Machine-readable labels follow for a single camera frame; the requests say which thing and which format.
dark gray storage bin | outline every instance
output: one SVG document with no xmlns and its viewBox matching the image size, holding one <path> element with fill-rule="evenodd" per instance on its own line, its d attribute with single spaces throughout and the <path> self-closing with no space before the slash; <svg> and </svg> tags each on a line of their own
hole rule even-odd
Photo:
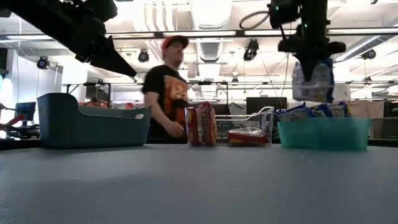
<svg viewBox="0 0 398 224">
<path fill-rule="evenodd" d="M 48 93 L 39 97 L 37 103 L 43 147 L 141 146 L 147 141 L 152 108 L 115 110 L 79 106 L 76 98 L 66 93 Z"/>
</svg>

blue snack bag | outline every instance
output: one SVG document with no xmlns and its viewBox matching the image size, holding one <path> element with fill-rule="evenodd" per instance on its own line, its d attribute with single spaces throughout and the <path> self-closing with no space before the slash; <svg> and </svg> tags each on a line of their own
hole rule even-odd
<svg viewBox="0 0 398 224">
<path fill-rule="evenodd" d="M 285 111 L 280 111 L 279 113 L 277 112 L 276 116 L 282 122 L 315 117 L 315 115 L 312 113 L 311 109 L 307 108 L 305 106 L 305 104 L 296 106 L 294 108 L 291 108 L 291 109 L 288 109 Z"/>
<path fill-rule="evenodd" d="M 322 104 L 318 105 L 317 110 L 323 111 L 323 113 L 325 114 L 325 116 L 327 118 L 333 117 L 333 113 L 330 111 L 330 108 L 326 103 L 322 103 Z"/>
<path fill-rule="evenodd" d="M 348 118 L 351 115 L 348 113 L 348 106 L 345 102 L 338 104 L 328 105 L 333 117 L 335 118 Z"/>
</svg>

teal plastic bin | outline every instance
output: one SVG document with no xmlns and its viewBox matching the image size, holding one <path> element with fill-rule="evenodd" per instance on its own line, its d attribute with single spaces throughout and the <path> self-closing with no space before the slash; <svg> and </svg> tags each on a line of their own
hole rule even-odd
<svg viewBox="0 0 398 224">
<path fill-rule="evenodd" d="M 366 150 L 371 120 L 311 118 L 278 122 L 282 147 L 326 150 Z"/>
</svg>

gray table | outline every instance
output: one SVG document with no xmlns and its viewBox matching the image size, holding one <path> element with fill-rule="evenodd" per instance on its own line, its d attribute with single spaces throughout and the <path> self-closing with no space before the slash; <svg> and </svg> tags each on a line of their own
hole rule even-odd
<svg viewBox="0 0 398 224">
<path fill-rule="evenodd" d="M 0 152 L 0 223 L 398 223 L 398 149 Z"/>
</svg>

man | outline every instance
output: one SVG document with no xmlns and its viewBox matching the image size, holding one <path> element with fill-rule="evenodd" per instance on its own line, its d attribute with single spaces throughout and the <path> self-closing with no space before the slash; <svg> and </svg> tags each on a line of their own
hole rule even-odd
<svg viewBox="0 0 398 224">
<path fill-rule="evenodd" d="M 145 106 L 152 106 L 149 135 L 153 138 L 180 138 L 184 131 L 184 107 L 188 105 L 188 87 L 178 73 L 188 39 L 168 37 L 162 44 L 164 64 L 149 70 L 142 92 Z"/>
</svg>

